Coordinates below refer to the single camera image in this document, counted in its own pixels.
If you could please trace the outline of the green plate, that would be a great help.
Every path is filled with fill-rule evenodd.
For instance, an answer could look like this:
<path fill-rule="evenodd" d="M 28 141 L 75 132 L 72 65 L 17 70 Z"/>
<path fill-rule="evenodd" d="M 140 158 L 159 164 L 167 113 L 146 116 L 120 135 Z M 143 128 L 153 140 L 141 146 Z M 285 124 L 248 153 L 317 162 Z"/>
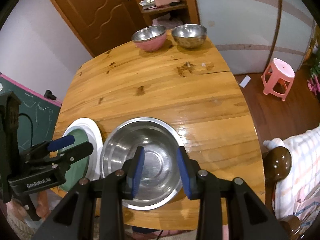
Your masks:
<path fill-rule="evenodd" d="M 65 152 L 69 148 L 88 141 L 87 133 L 81 128 L 75 128 L 67 132 L 67 135 L 72 135 L 75 139 L 74 144 L 58 150 L 58 155 Z M 63 191 L 68 192 L 79 179 L 83 178 L 87 172 L 89 157 L 85 157 L 71 165 L 70 169 L 65 174 L 66 182 L 59 186 Z"/>

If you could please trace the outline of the large white plate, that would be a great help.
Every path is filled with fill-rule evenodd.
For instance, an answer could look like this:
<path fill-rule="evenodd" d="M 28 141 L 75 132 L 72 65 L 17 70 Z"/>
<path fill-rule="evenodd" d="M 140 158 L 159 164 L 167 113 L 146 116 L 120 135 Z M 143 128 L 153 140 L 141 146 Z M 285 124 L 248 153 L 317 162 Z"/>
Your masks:
<path fill-rule="evenodd" d="M 103 149 L 103 140 L 99 127 L 90 118 L 79 118 L 67 127 L 63 133 L 63 137 L 75 129 L 83 130 L 88 137 L 88 141 L 93 145 L 93 152 L 89 156 L 88 169 L 85 177 L 90 181 L 98 180 L 100 178 L 100 156 Z"/>

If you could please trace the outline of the large steel bowl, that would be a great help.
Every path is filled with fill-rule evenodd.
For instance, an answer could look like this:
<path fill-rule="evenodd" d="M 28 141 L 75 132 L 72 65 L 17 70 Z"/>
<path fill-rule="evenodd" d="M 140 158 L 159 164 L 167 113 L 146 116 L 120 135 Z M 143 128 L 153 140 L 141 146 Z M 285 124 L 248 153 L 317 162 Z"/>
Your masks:
<path fill-rule="evenodd" d="M 125 200 L 123 205 L 148 211 L 168 203 L 182 188 L 176 155 L 183 142 L 178 133 L 162 120 L 151 117 L 127 120 L 104 142 L 100 156 L 101 177 L 122 168 L 139 146 L 145 151 L 139 190 L 133 200 Z"/>

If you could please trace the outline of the pink steel bowl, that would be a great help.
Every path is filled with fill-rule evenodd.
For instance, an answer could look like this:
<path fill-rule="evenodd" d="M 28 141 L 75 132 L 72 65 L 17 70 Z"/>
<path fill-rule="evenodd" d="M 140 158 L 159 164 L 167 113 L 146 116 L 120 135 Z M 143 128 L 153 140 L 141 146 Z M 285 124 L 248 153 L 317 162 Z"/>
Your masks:
<path fill-rule="evenodd" d="M 152 25 L 135 32 L 131 41 L 143 51 L 156 51 L 167 39 L 167 29 L 163 25 Z"/>

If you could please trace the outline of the small steel bowl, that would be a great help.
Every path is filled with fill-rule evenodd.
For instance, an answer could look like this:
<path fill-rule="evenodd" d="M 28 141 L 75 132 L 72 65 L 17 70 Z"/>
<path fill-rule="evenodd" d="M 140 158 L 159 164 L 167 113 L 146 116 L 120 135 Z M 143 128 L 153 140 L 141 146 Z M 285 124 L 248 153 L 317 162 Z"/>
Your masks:
<path fill-rule="evenodd" d="M 172 29 L 171 35 L 180 47 L 195 49 L 205 42 L 207 28 L 200 24 L 183 24 Z"/>

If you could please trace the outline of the brown wooden bedpost knob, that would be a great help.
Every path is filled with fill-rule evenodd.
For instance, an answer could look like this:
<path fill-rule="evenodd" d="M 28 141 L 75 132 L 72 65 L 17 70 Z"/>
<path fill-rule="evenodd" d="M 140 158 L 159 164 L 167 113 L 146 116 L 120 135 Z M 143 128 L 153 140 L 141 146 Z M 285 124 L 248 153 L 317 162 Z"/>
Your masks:
<path fill-rule="evenodd" d="M 267 183 L 276 183 L 284 180 L 291 171 L 291 153 L 287 148 L 278 146 L 265 155 L 263 165 Z"/>

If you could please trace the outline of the white checkered bedding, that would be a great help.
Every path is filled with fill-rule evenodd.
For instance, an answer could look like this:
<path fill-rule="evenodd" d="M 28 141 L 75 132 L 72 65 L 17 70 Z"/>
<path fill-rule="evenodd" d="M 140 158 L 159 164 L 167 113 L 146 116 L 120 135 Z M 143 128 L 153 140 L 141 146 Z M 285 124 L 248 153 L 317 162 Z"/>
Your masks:
<path fill-rule="evenodd" d="M 295 215 L 303 230 L 310 228 L 319 214 L 319 195 L 311 196 L 319 189 L 319 127 L 285 140 L 265 140 L 263 145 L 268 150 L 283 146 L 292 158 L 289 175 L 276 183 L 272 197 L 276 218 Z"/>

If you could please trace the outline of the white paper slip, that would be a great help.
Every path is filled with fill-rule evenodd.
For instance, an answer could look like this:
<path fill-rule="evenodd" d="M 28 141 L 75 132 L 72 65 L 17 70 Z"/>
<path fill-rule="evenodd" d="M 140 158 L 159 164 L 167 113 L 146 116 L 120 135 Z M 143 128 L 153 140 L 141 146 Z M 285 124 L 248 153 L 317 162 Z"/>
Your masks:
<path fill-rule="evenodd" d="M 248 83 L 249 83 L 250 80 L 251 80 L 251 77 L 248 76 L 248 75 L 246 75 L 246 76 L 243 78 L 243 80 L 239 83 L 239 86 L 240 86 L 241 88 L 245 88 L 245 87 L 248 85 Z"/>

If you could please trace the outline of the pink plastic stool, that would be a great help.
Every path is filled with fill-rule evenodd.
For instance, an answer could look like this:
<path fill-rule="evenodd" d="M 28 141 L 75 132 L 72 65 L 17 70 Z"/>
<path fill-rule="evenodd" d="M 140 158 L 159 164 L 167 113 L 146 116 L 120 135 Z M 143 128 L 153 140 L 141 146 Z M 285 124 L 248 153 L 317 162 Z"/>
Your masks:
<path fill-rule="evenodd" d="M 295 79 L 295 72 L 285 61 L 273 58 L 261 76 L 263 82 L 263 94 L 274 95 L 285 101 Z M 279 84 L 284 88 L 284 92 L 276 92 L 275 86 Z"/>

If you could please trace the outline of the brown wooden door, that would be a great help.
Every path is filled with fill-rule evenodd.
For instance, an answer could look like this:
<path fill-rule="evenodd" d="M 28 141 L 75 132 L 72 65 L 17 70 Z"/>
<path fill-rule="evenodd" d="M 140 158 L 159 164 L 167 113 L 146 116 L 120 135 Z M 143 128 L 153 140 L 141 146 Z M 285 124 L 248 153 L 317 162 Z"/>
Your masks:
<path fill-rule="evenodd" d="M 93 56 L 129 42 L 146 27 L 136 0 L 50 0 Z"/>

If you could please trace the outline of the pink toy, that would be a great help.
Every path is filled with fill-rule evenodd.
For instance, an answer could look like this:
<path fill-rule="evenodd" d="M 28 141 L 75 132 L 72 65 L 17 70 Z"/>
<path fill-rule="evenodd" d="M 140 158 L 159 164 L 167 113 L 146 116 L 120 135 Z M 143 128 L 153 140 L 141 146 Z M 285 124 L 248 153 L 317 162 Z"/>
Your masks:
<path fill-rule="evenodd" d="M 320 84 L 317 78 L 317 75 L 313 75 L 310 79 L 307 80 L 308 89 L 315 94 L 315 96 L 319 95 L 320 92 Z"/>

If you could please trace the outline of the folded pink cloth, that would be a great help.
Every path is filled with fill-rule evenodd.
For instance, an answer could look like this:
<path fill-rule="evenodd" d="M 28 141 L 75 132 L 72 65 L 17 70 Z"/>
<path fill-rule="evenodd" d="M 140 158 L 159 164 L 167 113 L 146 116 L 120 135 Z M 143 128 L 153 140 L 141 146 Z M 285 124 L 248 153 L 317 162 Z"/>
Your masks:
<path fill-rule="evenodd" d="M 174 29 L 180 24 L 181 21 L 178 18 L 173 18 L 170 14 L 166 14 L 152 20 L 152 25 L 163 25 L 167 29 Z"/>

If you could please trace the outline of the green chalkboard pink frame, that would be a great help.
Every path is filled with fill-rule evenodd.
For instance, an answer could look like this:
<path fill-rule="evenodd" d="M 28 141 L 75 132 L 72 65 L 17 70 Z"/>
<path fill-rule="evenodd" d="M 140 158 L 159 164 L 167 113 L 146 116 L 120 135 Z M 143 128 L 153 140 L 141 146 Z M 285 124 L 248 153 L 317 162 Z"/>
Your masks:
<path fill-rule="evenodd" d="M 20 99 L 17 141 L 20 152 L 53 138 L 61 103 L 44 98 L 41 94 L 1 74 L 1 93 L 14 92 Z"/>

